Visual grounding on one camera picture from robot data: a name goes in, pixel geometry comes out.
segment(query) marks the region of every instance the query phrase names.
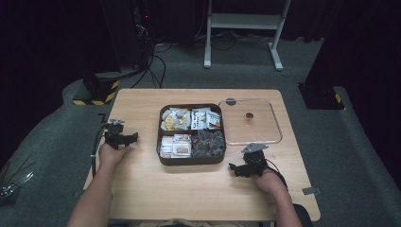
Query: transparent lid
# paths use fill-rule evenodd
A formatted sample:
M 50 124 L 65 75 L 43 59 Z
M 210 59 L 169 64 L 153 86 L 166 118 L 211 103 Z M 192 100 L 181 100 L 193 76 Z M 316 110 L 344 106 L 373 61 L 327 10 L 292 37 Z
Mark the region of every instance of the transparent lid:
M 271 103 L 265 98 L 220 101 L 228 145 L 276 144 L 283 134 Z

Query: black equipment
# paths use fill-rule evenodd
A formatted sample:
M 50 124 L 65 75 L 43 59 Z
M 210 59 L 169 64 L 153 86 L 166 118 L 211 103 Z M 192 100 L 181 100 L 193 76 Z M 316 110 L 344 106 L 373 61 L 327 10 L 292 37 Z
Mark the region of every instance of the black equipment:
M 124 126 L 122 123 L 124 121 L 121 120 L 110 120 L 112 123 L 107 124 L 107 131 L 104 132 L 105 142 L 112 146 L 114 149 L 118 149 L 119 145 L 128 146 L 133 142 L 137 142 L 138 140 L 138 132 L 132 135 L 123 135 L 122 132 L 124 130 Z
M 286 180 L 284 179 L 283 175 L 281 175 L 280 171 L 278 171 L 278 168 L 275 166 L 275 164 L 272 163 L 277 168 L 277 170 L 269 167 L 269 160 L 265 158 L 265 154 L 263 153 L 264 148 L 267 148 L 267 146 L 261 144 L 249 144 L 242 150 L 242 152 L 244 153 L 244 161 L 246 165 L 236 166 L 230 163 L 230 169 L 234 171 L 234 174 L 237 177 L 248 178 L 254 174 L 262 176 L 263 171 L 268 168 L 272 170 L 280 178 L 284 186 L 288 188 Z

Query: human hand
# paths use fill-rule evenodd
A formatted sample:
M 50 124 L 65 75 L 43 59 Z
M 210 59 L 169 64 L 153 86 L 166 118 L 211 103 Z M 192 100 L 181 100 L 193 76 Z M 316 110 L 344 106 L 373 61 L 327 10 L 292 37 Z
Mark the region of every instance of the human hand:
M 101 166 L 116 166 L 120 163 L 124 155 L 132 150 L 130 146 L 126 146 L 122 149 L 114 149 L 112 146 L 104 143 L 100 146 L 99 156 Z
M 287 189 L 283 182 L 271 169 L 266 168 L 263 171 L 262 176 L 252 175 L 252 178 L 262 191 L 269 193 L 274 197 L 283 192 L 287 193 Z

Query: snack package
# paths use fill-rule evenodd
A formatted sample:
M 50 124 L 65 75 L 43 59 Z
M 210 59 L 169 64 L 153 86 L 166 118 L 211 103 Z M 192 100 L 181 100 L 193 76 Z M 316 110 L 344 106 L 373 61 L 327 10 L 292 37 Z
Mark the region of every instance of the snack package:
M 220 124 L 220 114 L 208 111 L 206 113 L 206 127 L 207 129 L 219 129 Z
M 161 128 L 164 131 L 188 130 L 191 125 L 191 112 L 187 109 L 170 108 L 162 114 Z

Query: dark background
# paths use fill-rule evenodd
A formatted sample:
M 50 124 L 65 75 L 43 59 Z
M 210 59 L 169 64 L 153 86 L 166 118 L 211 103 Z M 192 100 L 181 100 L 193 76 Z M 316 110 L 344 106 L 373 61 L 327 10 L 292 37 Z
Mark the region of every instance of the dark background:
M 102 52 L 110 50 L 113 45 L 119 46 L 119 42 L 113 40 L 107 29 L 100 29 L 105 23 L 99 11 L 100 1 L 81 2 L 90 4 L 90 9 L 97 11 L 97 19 L 103 21 L 93 23 L 94 30 L 98 28 L 102 32 L 90 36 L 90 41 L 103 45 L 95 48 L 95 54 L 89 56 L 77 56 L 77 52 L 71 51 L 77 47 L 71 46 L 73 43 L 68 39 L 74 34 L 67 26 L 71 23 L 71 15 L 65 12 L 62 1 L 3 1 L 0 5 L 0 104 L 4 122 L 0 166 L 36 124 L 60 107 L 62 89 L 82 79 L 77 58 L 85 61 L 114 58 L 114 63 L 118 63 L 112 53 L 107 55 Z M 157 2 L 148 1 L 149 6 L 160 12 L 153 20 L 157 36 L 191 44 L 199 29 L 200 34 L 204 34 L 205 23 L 201 19 L 206 9 L 203 1 Z M 395 0 L 357 0 L 341 4 L 340 0 L 292 1 L 282 39 L 304 37 L 308 42 L 325 38 L 318 55 L 324 63 L 313 66 L 326 69 L 321 71 L 317 86 L 329 81 L 325 86 L 346 88 L 366 134 L 399 186 L 400 160 L 397 151 L 400 144 L 401 95 L 397 73 L 400 72 L 401 59 L 400 4 Z M 282 2 L 278 0 L 247 1 L 245 7 L 239 0 L 214 1 L 214 9 L 224 12 L 275 13 L 280 11 L 281 6 Z M 83 17 L 85 13 L 94 12 L 83 11 L 74 16 Z M 180 26 L 177 26 L 177 20 L 182 22 Z M 92 65 L 91 69 L 95 72 L 99 65 L 103 62 Z

